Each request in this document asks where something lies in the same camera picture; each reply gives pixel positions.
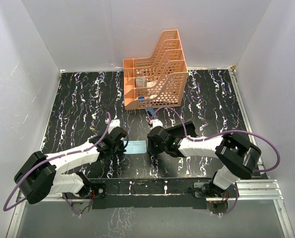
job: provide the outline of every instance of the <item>white arm segment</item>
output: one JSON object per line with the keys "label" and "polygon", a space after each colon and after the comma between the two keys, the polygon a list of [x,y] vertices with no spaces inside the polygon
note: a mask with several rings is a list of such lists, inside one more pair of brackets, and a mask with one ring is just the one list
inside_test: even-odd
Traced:
{"label": "white arm segment", "polygon": [[56,165],[56,176],[61,175],[69,170],[72,170],[75,167],[96,162],[100,154],[97,151],[97,147],[94,147],[91,150],[84,152],[85,149],[88,149],[91,146],[93,146],[92,143],[86,142],[78,147],[74,147],[69,150],[65,150],[54,154],[48,154],[48,157],[51,158],[57,155],[67,154],[69,152],[81,151],[80,153],[66,155],[62,158],[50,161],[49,163],[51,165]]}
{"label": "white arm segment", "polygon": [[[195,155],[217,158],[217,155],[215,154],[216,147],[220,145],[221,141],[222,137],[216,137],[207,141],[198,142],[193,142],[184,138],[180,143],[179,151],[186,157]],[[239,177],[232,174],[226,166],[223,166],[222,169],[217,171],[213,179],[213,184],[223,190],[226,190],[231,184],[238,180]]]}
{"label": "white arm segment", "polygon": [[58,175],[55,176],[53,186],[49,194],[60,192],[77,193],[84,186],[82,179],[76,175]]}
{"label": "white arm segment", "polygon": [[184,138],[179,147],[179,151],[186,157],[188,156],[206,156],[206,157],[215,157],[217,158],[215,152],[216,147],[220,145],[222,137],[212,138],[207,141],[197,141],[193,142]]}
{"label": "white arm segment", "polygon": [[219,169],[213,179],[213,184],[219,188],[226,190],[231,184],[240,180],[239,177],[235,176],[228,170],[228,168],[223,165],[222,169]]}
{"label": "white arm segment", "polygon": [[158,120],[158,119],[151,120],[150,123],[153,125],[152,128],[155,128],[157,126],[163,127],[163,123],[160,120]]}
{"label": "white arm segment", "polygon": [[108,133],[110,134],[111,131],[116,127],[119,127],[119,119],[115,119],[115,120],[111,121]]}

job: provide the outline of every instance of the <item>black bracket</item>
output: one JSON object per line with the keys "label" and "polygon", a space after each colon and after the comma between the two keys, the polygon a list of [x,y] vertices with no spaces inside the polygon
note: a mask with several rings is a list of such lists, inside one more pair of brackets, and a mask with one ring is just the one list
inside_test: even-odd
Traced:
{"label": "black bracket", "polygon": [[[33,153],[14,177],[15,183],[17,184],[36,164],[46,160],[46,157],[47,156],[41,151]],[[55,165],[51,165],[47,162],[35,169],[24,180],[24,182],[19,186],[19,189],[27,198],[29,204],[40,202],[49,194],[50,189],[53,186],[55,175]]]}
{"label": "black bracket", "polygon": [[89,198],[94,195],[94,199],[104,199],[107,196],[107,186],[103,182],[91,182],[82,172],[76,172],[82,179],[84,186],[78,194],[81,198]]}
{"label": "black bracket", "polygon": [[239,133],[230,133],[223,136],[215,154],[232,174],[240,179],[251,179],[261,150]]}
{"label": "black bracket", "polygon": [[[90,143],[96,143],[101,135],[95,136],[89,140]],[[125,146],[123,140],[127,137],[127,132],[121,127],[115,127],[104,139],[97,145],[97,150],[100,152],[99,159],[109,158],[113,154],[124,153]]]}
{"label": "black bracket", "polygon": [[[188,135],[196,137],[195,126],[191,121],[185,122]],[[147,135],[147,152],[151,155],[166,152],[172,157],[184,157],[178,150],[181,140],[185,137],[182,124],[170,128],[156,126]]]}

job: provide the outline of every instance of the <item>blue cloth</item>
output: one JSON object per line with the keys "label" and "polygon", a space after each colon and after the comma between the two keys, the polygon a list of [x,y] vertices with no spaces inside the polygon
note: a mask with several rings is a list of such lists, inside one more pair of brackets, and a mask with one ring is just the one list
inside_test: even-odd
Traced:
{"label": "blue cloth", "polygon": [[124,154],[145,154],[146,152],[146,140],[130,140],[126,147],[126,152],[124,152]]}
{"label": "blue cloth", "polygon": [[151,118],[152,115],[155,113],[155,111],[154,111],[154,109],[153,109],[152,107],[145,108],[145,111],[146,111],[147,116],[148,116],[149,118]]}

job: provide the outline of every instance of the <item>white object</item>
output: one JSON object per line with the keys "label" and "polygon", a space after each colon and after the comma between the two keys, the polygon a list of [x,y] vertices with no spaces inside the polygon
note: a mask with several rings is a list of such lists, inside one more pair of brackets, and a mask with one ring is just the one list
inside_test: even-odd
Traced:
{"label": "white object", "polygon": [[152,120],[151,123],[152,123],[152,125],[153,125],[152,128],[157,127],[157,126],[161,126],[161,127],[163,127],[163,123],[162,123],[160,120],[158,120],[158,119],[154,119],[154,120]]}
{"label": "white object", "polygon": [[110,126],[109,126],[109,130],[108,130],[109,134],[111,133],[111,131],[114,128],[116,128],[118,126],[119,126],[119,119],[112,120],[111,123],[110,123]]}
{"label": "white object", "polygon": [[[271,1],[22,2],[58,67],[76,72],[115,70],[129,56],[148,57],[160,33],[172,27],[179,29],[187,65],[237,64]],[[92,9],[100,11],[93,14]],[[199,31],[190,25],[196,25]],[[65,34],[75,32],[76,27],[82,34],[67,39]]]}
{"label": "white object", "polygon": [[1,209],[14,188],[14,175],[40,149],[59,74],[22,1],[0,1],[0,237],[16,237],[9,223],[13,217],[19,224],[27,208],[23,203],[16,212]]}
{"label": "white object", "polygon": [[49,194],[72,192],[77,193],[84,186],[82,179],[77,174],[55,176]]}
{"label": "white object", "polygon": [[240,178],[232,174],[226,166],[223,166],[222,169],[219,169],[216,173],[216,176],[213,179],[213,184],[226,190],[231,184],[239,179]]}
{"label": "white object", "polygon": [[222,137],[216,137],[207,141],[198,141],[193,142],[184,138],[179,147],[179,151],[186,157],[188,156],[207,156],[207,157],[215,157],[217,158],[215,152],[216,147],[220,145],[222,141]]}
{"label": "white object", "polygon": [[86,142],[78,147],[74,147],[69,150],[65,150],[62,152],[48,154],[48,157],[54,157],[60,154],[68,154],[69,152],[79,151],[81,153],[76,153],[72,155],[66,155],[60,159],[50,161],[51,165],[56,165],[56,176],[61,175],[69,170],[72,170],[75,167],[96,162],[99,157],[99,152],[97,151],[97,147],[92,148],[91,150],[84,152],[85,149],[90,148],[93,146],[92,143]]}
{"label": "white object", "polygon": [[[236,77],[252,130],[279,146],[281,164],[267,175],[280,184],[295,234],[295,0],[271,2],[236,67]],[[258,146],[264,167],[270,168],[276,162],[274,152],[266,143]],[[283,217],[284,209],[276,207]]]}
{"label": "white object", "polygon": [[157,83],[157,80],[156,80],[156,81],[152,81],[152,82],[147,82],[146,86],[147,86],[148,88],[150,88],[150,87],[155,86],[156,83]]}

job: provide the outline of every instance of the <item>orange plastic rack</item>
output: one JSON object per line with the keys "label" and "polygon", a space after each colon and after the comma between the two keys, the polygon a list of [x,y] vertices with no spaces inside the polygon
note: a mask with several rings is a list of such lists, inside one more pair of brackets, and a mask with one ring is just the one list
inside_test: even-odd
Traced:
{"label": "orange plastic rack", "polygon": [[[126,110],[161,106],[179,107],[188,77],[178,30],[163,31],[148,58],[124,59],[124,105]],[[137,77],[152,87],[135,87]]]}

